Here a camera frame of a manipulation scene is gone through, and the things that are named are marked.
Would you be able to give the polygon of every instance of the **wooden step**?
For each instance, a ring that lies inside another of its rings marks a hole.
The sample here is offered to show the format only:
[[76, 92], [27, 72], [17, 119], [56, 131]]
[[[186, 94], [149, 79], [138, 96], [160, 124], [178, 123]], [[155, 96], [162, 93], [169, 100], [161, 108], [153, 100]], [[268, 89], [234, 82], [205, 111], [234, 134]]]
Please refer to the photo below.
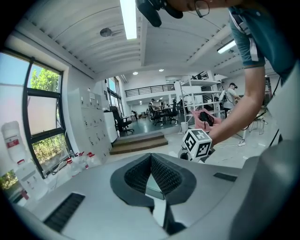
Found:
[[136, 152], [136, 151], [141, 151], [145, 149], [151, 149], [151, 148], [156, 148], [160, 146], [165, 146], [168, 145], [168, 141], [163, 137], [163, 138], [158, 138], [150, 141], [145, 141], [145, 142], [136, 142], [132, 144], [126, 144], [126, 145], [121, 145], [121, 146], [116, 146], [113, 147], [112, 150], [110, 151], [111, 155], [115, 154], [121, 154], [121, 153], [127, 153], [127, 152]]
[[146, 141], [156, 140], [164, 137], [165, 137], [164, 134], [161, 132], [137, 136], [137, 137], [131, 137], [127, 139], [117, 140], [116, 142], [113, 143], [113, 147], [124, 146], [133, 143], [146, 142]]

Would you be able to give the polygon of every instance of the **cube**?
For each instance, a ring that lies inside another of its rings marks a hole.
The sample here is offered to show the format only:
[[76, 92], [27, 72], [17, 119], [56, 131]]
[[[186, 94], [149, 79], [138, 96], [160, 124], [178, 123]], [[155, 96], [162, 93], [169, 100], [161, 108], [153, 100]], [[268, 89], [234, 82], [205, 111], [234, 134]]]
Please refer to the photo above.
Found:
[[182, 140], [193, 160], [208, 156], [212, 139], [202, 129], [189, 129]]

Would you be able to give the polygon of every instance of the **eyeglasses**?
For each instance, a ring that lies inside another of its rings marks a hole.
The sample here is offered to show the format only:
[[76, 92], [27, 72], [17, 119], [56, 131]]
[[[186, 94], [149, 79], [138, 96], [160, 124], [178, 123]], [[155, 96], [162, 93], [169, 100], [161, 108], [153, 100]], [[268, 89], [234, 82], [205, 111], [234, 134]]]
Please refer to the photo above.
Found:
[[195, 0], [195, 9], [200, 18], [210, 13], [210, 7], [206, 1]]

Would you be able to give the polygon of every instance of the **black office chair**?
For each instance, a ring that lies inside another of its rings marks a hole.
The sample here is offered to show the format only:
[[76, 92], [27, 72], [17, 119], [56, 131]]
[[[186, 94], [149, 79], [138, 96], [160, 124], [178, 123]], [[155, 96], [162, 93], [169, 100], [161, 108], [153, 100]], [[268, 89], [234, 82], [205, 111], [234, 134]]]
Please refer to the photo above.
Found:
[[151, 104], [149, 104], [149, 110], [150, 110], [150, 112], [152, 114], [151, 120], [153, 121], [152, 124], [154, 126], [156, 126], [160, 122], [163, 123], [163, 121], [160, 120], [163, 117], [163, 115], [161, 115], [158, 111], [154, 111]]
[[173, 117], [177, 116], [177, 111], [176, 111], [176, 100], [173, 100], [173, 107], [172, 107], [172, 112], [171, 110], [169, 110], [166, 114], [166, 116], [168, 117], [168, 121], [170, 121], [170, 123], [172, 123], [172, 121], [176, 121], [178, 122], [178, 120], [174, 119]]
[[132, 128], [127, 128], [132, 121], [124, 122], [123, 119], [119, 115], [118, 108], [116, 106], [110, 106], [111, 112], [113, 113], [113, 118], [117, 121], [117, 128], [120, 132], [134, 132], [135, 130]]

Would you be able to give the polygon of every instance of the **ceiling light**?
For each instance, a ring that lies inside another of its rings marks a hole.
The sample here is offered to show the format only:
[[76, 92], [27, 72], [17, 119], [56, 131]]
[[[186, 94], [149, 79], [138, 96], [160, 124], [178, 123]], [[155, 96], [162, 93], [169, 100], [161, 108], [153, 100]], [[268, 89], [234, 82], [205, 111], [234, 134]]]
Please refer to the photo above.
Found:
[[219, 54], [222, 54], [224, 52], [226, 52], [227, 50], [231, 49], [232, 47], [234, 47], [236, 45], [234, 40], [231, 40], [229, 43], [225, 44], [223, 47], [219, 48], [217, 50], [217, 52]]
[[135, 0], [120, 0], [126, 38], [136, 38]]

